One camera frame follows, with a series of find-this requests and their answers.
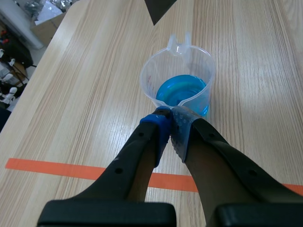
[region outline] orange tape line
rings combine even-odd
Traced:
[[[20,158],[10,158],[5,165],[5,168],[89,180],[96,180],[105,170],[105,168],[102,167],[35,161]],[[188,175],[152,173],[148,186],[153,188],[198,192],[192,176]],[[284,186],[303,196],[303,186],[295,184],[284,184]]]

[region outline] blue liquid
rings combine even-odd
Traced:
[[[206,83],[198,77],[191,75],[179,75],[166,80],[157,92],[156,99],[165,102],[167,105],[176,106],[182,100],[198,94]],[[208,106],[202,111],[205,115]]]

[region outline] wood grain surface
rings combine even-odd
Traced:
[[[0,226],[33,227],[45,203],[93,181],[5,169],[10,157],[106,167],[153,112],[144,62],[186,31],[214,58],[208,121],[282,183],[303,184],[303,1],[177,0],[153,26],[142,0],[71,7],[0,134]],[[189,175],[169,143],[158,173]],[[198,193],[149,188],[178,226],[204,226]]]

